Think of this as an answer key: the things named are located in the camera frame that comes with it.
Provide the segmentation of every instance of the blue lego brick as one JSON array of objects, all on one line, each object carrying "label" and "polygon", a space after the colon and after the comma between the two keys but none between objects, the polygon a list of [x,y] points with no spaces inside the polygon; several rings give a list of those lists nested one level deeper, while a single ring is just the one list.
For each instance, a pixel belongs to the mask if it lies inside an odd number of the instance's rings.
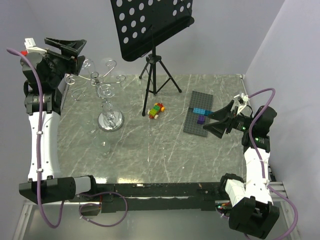
[{"label": "blue lego brick", "polygon": [[205,123],[205,120],[206,120],[206,117],[205,116],[203,116],[203,115],[199,115],[198,116],[198,120],[197,120],[197,124],[204,124]]},{"label": "blue lego brick", "polygon": [[213,111],[208,111],[208,110],[205,110],[205,113],[204,113],[204,115],[205,116],[208,116],[209,114],[212,114],[213,113]]},{"label": "blue lego brick", "polygon": [[204,109],[202,109],[202,108],[195,107],[195,108],[193,109],[193,112],[194,112],[195,114],[205,115],[206,110],[204,110]]}]

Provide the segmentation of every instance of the music stand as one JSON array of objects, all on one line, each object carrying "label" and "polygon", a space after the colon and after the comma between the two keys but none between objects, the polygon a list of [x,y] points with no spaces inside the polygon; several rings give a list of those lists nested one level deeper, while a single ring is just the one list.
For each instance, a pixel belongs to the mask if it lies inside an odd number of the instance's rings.
[{"label": "music stand", "polygon": [[[162,57],[156,54],[156,46],[195,22],[192,4],[193,0],[111,0],[122,58],[132,62],[152,51],[146,57],[146,65],[139,76],[141,79],[150,65],[142,116],[146,115],[148,93],[156,95],[170,80],[179,93],[182,92],[162,62]],[[158,62],[169,78],[157,90]]]}]

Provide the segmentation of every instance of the toy car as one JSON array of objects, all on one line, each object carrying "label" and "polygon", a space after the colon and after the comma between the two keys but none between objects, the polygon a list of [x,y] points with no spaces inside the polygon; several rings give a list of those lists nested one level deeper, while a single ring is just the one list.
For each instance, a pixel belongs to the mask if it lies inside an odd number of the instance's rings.
[{"label": "toy car", "polygon": [[150,119],[158,119],[159,115],[158,113],[164,112],[165,111],[165,107],[162,103],[155,103],[154,107],[148,111],[148,115]]}]

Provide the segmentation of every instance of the metal base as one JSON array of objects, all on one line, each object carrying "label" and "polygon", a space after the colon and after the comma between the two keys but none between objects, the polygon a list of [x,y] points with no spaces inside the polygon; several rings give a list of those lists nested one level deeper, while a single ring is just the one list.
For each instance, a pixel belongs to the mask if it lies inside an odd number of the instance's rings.
[{"label": "metal base", "polygon": [[108,123],[105,121],[103,113],[100,113],[98,117],[98,126],[104,132],[115,132],[118,131],[125,122],[125,116],[121,111],[113,111],[115,115],[115,119],[112,123]]}]

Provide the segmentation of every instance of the marble table surface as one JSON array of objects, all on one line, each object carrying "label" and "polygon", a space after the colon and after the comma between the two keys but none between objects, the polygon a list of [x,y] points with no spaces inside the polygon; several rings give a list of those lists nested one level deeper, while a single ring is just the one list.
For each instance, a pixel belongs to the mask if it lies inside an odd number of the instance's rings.
[{"label": "marble table surface", "polygon": [[[158,87],[166,77],[157,76]],[[58,128],[58,158],[63,176],[93,175],[98,183],[219,182],[225,173],[245,178],[241,132],[233,130],[222,139],[211,133],[202,137],[183,132],[192,91],[213,95],[212,111],[219,110],[236,94],[244,92],[239,75],[173,77],[182,93],[168,82],[156,96],[149,94],[147,109],[155,103],[166,107],[155,120],[141,115],[147,75],[142,80],[128,75],[124,92],[110,99],[129,110],[124,113],[122,128],[112,133],[93,129],[91,134],[82,122],[92,118],[92,125],[97,127],[102,100],[95,88],[86,84],[85,97],[73,100],[72,92],[85,83],[77,78],[68,88]],[[97,137],[106,139],[109,152],[96,146]]]}]

